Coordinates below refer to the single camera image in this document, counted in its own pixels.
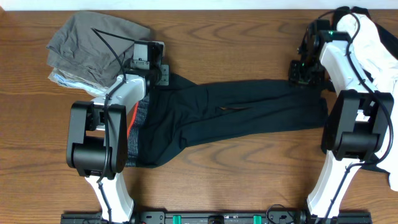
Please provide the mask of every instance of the green marking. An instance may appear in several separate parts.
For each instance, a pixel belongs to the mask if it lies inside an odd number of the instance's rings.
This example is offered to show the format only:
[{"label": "green marking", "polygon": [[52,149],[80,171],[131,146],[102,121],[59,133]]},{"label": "green marking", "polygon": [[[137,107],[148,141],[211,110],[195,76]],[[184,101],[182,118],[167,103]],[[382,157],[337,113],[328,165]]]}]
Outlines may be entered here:
[{"label": "green marking", "polygon": [[255,215],[253,216],[253,224],[261,224],[261,216],[260,215]]},{"label": "green marking", "polygon": [[181,224],[181,216],[180,215],[173,216],[173,224]]}]

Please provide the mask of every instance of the wooden table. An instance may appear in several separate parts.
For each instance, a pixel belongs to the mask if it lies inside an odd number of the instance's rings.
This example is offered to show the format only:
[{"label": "wooden table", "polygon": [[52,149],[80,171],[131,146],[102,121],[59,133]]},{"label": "wooden table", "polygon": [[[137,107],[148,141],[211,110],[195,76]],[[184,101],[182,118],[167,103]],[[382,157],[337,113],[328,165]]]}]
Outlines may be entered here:
[{"label": "wooden table", "polygon": [[[195,83],[286,79],[305,28],[324,11],[108,11],[153,29],[172,71]],[[70,107],[90,100],[47,76],[46,44],[73,12],[0,15],[0,223],[58,223],[65,211],[98,211],[91,186],[65,162]],[[398,35],[398,11],[371,11]],[[331,108],[335,96],[326,93]],[[138,204],[169,211],[302,208],[321,172],[322,129],[256,134],[184,150],[156,169],[128,168]],[[359,171],[340,207],[398,222],[387,174]]]}]

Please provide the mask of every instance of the folded gray cloth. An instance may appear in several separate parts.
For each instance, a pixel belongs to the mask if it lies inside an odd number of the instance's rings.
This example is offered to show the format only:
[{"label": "folded gray cloth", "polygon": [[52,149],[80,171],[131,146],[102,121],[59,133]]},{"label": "folded gray cloth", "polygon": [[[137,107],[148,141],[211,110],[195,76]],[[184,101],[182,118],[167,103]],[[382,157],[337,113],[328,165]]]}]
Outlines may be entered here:
[{"label": "folded gray cloth", "polygon": [[[47,45],[47,64],[72,73],[88,82],[110,87],[120,70],[112,52],[91,30],[96,28],[131,39],[150,39],[150,30],[133,22],[97,12],[78,12],[58,30]],[[133,42],[101,36],[122,59],[131,58]]]}]

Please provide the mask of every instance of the red trim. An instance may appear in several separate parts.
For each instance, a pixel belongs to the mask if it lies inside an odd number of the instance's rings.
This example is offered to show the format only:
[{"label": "red trim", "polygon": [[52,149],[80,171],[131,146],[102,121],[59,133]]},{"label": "red trim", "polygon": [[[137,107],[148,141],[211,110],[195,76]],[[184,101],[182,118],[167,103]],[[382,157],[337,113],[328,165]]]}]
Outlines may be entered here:
[{"label": "red trim", "polygon": [[129,135],[130,135],[130,129],[131,129],[131,127],[132,127],[132,124],[134,124],[134,121],[136,120],[138,104],[139,104],[139,101],[138,101],[138,102],[136,103],[136,105],[134,106],[134,112],[132,113],[132,119],[131,119],[131,122],[130,122],[130,125],[129,125],[129,129],[127,130],[127,138],[128,138]]}]

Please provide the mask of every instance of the white cloth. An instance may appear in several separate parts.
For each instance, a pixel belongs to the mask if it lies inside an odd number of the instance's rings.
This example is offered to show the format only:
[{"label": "white cloth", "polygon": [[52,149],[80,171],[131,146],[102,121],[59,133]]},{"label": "white cloth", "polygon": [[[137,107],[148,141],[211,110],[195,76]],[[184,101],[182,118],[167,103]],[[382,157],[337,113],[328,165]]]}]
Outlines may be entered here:
[{"label": "white cloth", "polygon": [[[398,134],[398,60],[381,43],[377,27],[365,15],[355,14],[361,28],[355,37],[353,46],[355,57],[362,68],[368,71],[374,81],[373,84],[381,92],[393,95],[395,105],[392,109],[391,120],[395,134]],[[348,32],[353,36],[357,29],[355,18],[348,14],[337,23],[338,31]],[[387,130],[383,145],[377,157],[382,157],[387,149],[389,131]],[[389,156],[377,166],[390,173],[389,182],[392,190],[398,191],[398,138],[395,138]]]}]

